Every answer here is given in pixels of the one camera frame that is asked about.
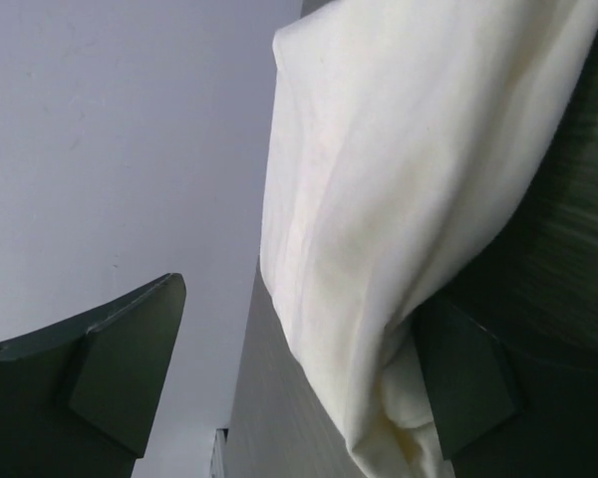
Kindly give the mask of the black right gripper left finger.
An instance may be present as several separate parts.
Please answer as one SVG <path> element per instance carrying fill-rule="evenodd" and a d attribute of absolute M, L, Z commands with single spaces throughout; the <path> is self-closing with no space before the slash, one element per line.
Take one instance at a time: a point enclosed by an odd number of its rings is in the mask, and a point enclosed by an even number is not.
<path fill-rule="evenodd" d="M 144 457 L 186 298 L 166 274 L 0 342 L 0 477 L 129 477 Z"/>

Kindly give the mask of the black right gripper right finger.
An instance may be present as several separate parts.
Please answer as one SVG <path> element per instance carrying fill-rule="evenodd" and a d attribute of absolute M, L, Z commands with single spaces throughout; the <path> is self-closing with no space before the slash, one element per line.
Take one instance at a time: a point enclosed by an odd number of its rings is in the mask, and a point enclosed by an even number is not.
<path fill-rule="evenodd" d="M 416 314 L 442 455 L 457 477 L 598 477 L 598 353 L 443 296 Z"/>

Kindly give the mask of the cream white t shirt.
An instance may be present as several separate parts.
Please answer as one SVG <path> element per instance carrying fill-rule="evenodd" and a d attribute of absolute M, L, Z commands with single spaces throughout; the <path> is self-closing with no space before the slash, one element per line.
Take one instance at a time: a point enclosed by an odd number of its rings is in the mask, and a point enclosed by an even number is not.
<path fill-rule="evenodd" d="M 368 477 L 450 477 L 411 313 L 516 210 L 598 1 L 331 1 L 279 30 L 260 270 Z"/>

